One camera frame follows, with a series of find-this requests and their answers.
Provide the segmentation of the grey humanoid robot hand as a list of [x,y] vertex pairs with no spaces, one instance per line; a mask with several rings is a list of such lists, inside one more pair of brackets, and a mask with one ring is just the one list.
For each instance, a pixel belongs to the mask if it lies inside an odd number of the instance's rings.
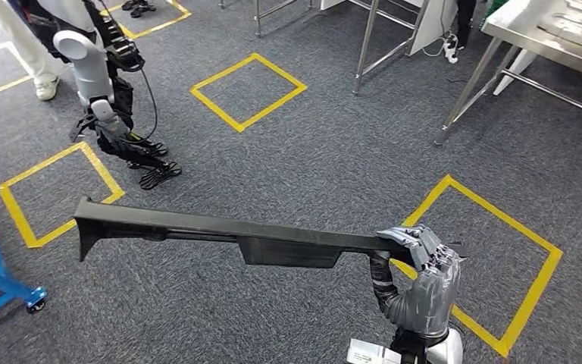
[[119,116],[115,115],[106,121],[96,120],[94,125],[97,143],[103,152],[119,155],[132,149],[126,142],[129,129]]

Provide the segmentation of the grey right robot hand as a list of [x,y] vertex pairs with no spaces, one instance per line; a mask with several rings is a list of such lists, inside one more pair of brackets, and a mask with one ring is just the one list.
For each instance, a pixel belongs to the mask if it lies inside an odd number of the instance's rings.
[[[374,251],[369,256],[371,282],[378,306],[397,328],[426,337],[447,332],[449,315],[457,297],[460,262],[469,257],[459,241],[443,242],[432,229],[419,224],[377,231],[376,235],[398,247],[397,251]],[[400,291],[393,283],[392,259],[407,254],[417,273],[410,288]]]

